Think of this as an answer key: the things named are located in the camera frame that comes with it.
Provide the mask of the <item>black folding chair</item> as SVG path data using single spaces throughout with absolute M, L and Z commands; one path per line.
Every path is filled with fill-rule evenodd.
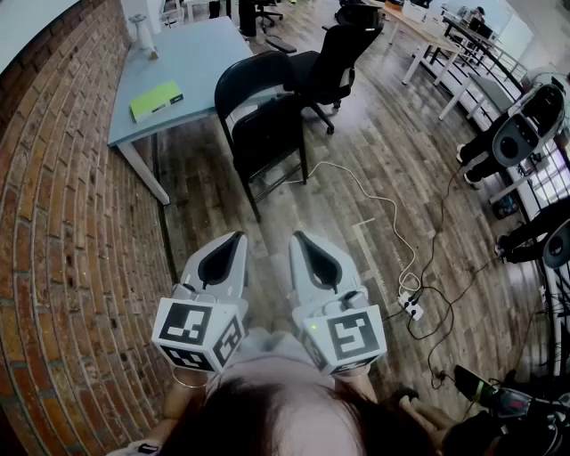
M 282 93 L 258 104 L 232 127 L 228 126 L 227 119 L 245 101 L 278 86 L 284 89 Z M 234 169 L 255 218 L 260 222 L 261 215 L 257 207 L 260 200 L 296 172 L 302 173 L 303 183 L 308 179 L 302 102 L 295 88 L 289 56 L 283 52 L 270 51 L 236 62 L 218 79 L 214 100 L 217 116 L 232 153 Z M 294 152 L 299 154 L 299 163 L 254 195 L 250 185 Z

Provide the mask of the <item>light blue table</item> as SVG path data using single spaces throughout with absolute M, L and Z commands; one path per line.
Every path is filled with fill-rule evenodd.
M 108 145 L 118 147 L 143 183 L 166 206 L 170 198 L 145 164 L 133 142 L 174 126 L 214 115 L 216 83 L 234 63 L 252 55 L 227 16 L 168 29 L 153 37 L 158 59 L 150 60 L 134 45 L 128 51 L 118 83 Z M 174 81 L 183 99 L 141 122 L 129 103 L 156 86 Z

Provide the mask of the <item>white power strip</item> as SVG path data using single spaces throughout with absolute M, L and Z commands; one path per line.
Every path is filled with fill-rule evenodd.
M 398 305 L 414 320 L 419 321 L 423 316 L 423 309 L 419 305 L 419 292 L 402 291 L 397 298 Z

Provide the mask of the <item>person's right forearm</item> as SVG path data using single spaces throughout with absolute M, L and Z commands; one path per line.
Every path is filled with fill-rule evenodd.
M 371 380 L 366 372 L 359 373 L 357 375 L 340 375 L 335 376 L 335 386 L 337 389 L 341 387 L 351 387 L 356 393 L 368 400 L 377 403 L 378 397 L 374 391 L 371 384 Z

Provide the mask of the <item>wooden desk with white legs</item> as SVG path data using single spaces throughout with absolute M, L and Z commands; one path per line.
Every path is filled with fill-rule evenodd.
M 413 73 L 423 61 L 424 54 L 428 51 L 428 48 L 434 47 L 435 49 L 445 50 L 450 53 L 448 61 L 444 64 L 443 69 L 437 75 L 434 82 L 434 86 L 438 86 L 441 83 L 445 72 L 460 55 L 461 49 L 448 37 L 435 37 L 428 33 L 419 22 L 406 18 L 401 10 L 397 10 L 390 6 L 388 4 L 388 0 L 386 0 L 384 5 L 384 14 L 390 20 L 395 21 L 393 31 L 388 39 L 388 43 L 390 45 L 393 43 L 399 29 L 405 30 L 407 33 L 415 36 L 419 40 L 419 50 L 415 53 L 415 57 L 402 79 L 402 83 L 404 85 L 407 85 L 410 82 Z

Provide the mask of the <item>blue printed bucket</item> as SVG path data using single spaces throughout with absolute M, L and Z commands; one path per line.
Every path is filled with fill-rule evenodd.
M 516 214 L 519 211 L 519 205 L 514 197 L 507 194 L 494 202 L 492 209 L 495 217 L 501 220 Z

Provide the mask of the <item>person's left forearm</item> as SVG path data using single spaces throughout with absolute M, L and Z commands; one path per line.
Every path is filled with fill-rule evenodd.
M 207 385 L 207 373 L 175 368 L 173 382 L 164 402 L 161 421 L 150 431 L 147 439 L 164 443 L 183 416 L 187 406 L 191 403 L 201 403 L 204 400 Z

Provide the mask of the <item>green and white box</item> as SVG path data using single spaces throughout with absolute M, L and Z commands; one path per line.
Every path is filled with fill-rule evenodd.
M 150 91 L 135 97 L 130 103 L 130 111 L 135 123 L 142 122 L 183 99 L 183 93 L 175 81 L 157 85 Z

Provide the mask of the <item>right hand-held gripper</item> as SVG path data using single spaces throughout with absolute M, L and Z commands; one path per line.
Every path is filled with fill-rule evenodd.
M 297 298 L 293 320 L 318 371 L 344 374 L 387 352 L 379 308 L 369 302 L 355 263 L 344 250 L 322 236 L 297 230 L 289 243 L 289 260 Z

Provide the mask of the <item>black mesh office chair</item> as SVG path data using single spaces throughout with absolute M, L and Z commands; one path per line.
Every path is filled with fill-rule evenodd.
M 268 37 L 266 43 L 289 56 L 293 70 L 293 90 L 306 107 L 311 108 L 334 133 L 334 125 L 321 109 L 331 105 L 338 110 L 350 93 L 355 79 L 355 63 L 380 35 L 381 25 L 364 27 L 354 24 L 335 25 L 326 29 L 319 52 L 299 53 L 278 37 Z

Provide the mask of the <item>person's light grey trousers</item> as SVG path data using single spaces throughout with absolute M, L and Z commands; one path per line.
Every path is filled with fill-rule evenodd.
M 257 327 L 248 331 L 248 335 L 242 339 L 226 368 L 267 357 L 314 366 L 305 347 L 290 332 L 278 330 L 270 333 L 264 328 Z

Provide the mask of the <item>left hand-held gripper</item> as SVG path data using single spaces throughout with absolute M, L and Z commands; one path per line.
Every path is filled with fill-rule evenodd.
M 177 284 L 160 299 L 151 341 L 173 367 L 222 372 L 229 364 L 245 337 L 247 253 L 243 232 L 210 241 L 183 269 L 180 282 L 193 289 Z

